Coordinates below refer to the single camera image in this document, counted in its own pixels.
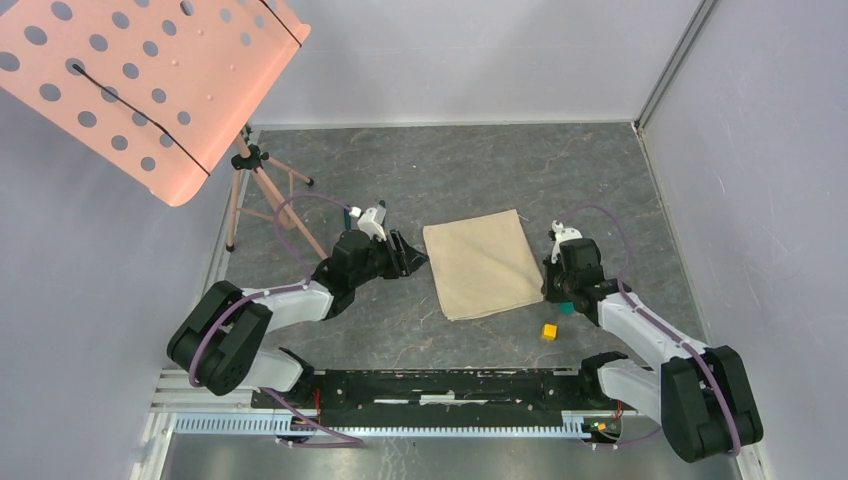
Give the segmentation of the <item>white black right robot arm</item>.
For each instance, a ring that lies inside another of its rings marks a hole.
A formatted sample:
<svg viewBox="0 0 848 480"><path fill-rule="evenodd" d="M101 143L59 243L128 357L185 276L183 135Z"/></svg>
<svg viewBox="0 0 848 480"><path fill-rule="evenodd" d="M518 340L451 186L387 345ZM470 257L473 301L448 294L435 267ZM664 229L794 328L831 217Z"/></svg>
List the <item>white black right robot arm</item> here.
<svg viewBox="0 0 848 480"><path fill-rule="evenodd" d="M581 365L580 400L602 408L617 400L653 420L671 449L693 463L739 454L765 434L744 362L733 348L709 346L662 319L621 280L608 277L594 240L555 225L543 260L545 301L569 303L642 360L620 352Z"/></svg>

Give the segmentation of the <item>beige cloth napkin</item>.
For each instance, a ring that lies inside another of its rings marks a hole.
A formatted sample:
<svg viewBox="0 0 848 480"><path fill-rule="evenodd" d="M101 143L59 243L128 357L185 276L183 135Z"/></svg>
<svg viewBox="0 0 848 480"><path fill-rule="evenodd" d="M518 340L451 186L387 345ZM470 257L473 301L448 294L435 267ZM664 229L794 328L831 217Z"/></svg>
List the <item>beige cloth napkin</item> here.
<svg viewBox="0 0 848 480"><path fill-rule="evenodd" d="M473 320L542 301L542 275L514 209L423 228L441 310Z"/></svg>

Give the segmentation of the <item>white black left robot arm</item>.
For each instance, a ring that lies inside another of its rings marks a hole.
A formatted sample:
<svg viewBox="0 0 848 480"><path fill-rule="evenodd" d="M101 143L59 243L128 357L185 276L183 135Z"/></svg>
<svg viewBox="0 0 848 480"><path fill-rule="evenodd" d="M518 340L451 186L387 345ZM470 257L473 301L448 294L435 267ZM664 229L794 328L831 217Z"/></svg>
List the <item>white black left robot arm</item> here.
<svg viewBox="0 0 848 480"><path fill-rule="evenodd" d="M288 406L302 407L314 394L314 369L288 349L262 350L266 335L332 319L353 303L357 288L378 278L408 277L427 260L397 230L386 239L347 230L306 280L266 289L214 283L171 337L166 354L195 388L216 396L238 387L271 388Z"/></svg>

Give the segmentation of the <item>yellow cube block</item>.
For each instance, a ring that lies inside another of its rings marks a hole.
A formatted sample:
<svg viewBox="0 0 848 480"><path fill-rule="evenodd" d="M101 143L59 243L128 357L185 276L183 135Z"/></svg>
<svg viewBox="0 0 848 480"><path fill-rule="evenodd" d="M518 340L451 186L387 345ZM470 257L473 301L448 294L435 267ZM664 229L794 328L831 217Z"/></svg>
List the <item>yellow cube block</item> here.
<svg viewBox="0 0 848 480"><path fill-rule="evenodd" d="M553 341L557 338L558 327L554 324L544 324L542 327L541 338L547 341Z"/></svg>

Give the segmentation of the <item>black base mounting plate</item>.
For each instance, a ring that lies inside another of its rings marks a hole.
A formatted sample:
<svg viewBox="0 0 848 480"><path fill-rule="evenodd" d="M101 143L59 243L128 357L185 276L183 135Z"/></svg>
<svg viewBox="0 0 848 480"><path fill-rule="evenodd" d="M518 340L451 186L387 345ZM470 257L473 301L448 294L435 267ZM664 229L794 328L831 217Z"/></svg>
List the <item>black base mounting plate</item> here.
<svg viewBox="0 0 848 480"><path fill-rule="evenodd" d="M564 412L633 412L575 369L324 370L283 399L327 427L553 427Z"/></svg>

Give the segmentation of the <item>pink perforated music stand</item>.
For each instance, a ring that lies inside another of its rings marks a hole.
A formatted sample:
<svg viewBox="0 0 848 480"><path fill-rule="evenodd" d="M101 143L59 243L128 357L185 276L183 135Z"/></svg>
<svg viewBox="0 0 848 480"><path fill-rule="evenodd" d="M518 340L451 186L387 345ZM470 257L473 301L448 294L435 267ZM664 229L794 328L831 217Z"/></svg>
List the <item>pink perforated music stand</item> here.
<svg viewBox="0 0 848 480"><path fill-rule="evenodd" d="M248 121L310 31L282 1L19 1L1 84L172 207L235 148L273 223L301 228Z"/></svg>

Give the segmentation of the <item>aluminium frame rails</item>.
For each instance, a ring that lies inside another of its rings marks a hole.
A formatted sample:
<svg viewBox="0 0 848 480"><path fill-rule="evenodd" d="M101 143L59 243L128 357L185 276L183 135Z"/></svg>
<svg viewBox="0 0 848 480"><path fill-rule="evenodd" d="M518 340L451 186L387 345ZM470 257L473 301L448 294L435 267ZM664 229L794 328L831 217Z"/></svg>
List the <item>aluminium frame rails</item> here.
<svg viewBox="0 0 848 480"><path fill-rule="evenodd" d="M640 366L646 363L632 349L623 353ZM358 447L367 436L407 436L434 438L482 437L556 437L563 436L582 441L593 449L619 450L626 443L617 433L610 432L603 422L594 421L588 412L564 412L561 422L553 427L327 427L320 424L314 409L301 412L283 399L283 394L271 388L254 389L238 387L228 395L216 396L205 388L188 387L203 396L235 399L242 394L250 396L249 410L236 413L192 413L180 417L179 422L200 433L268 433L292 448Z"/></svg>

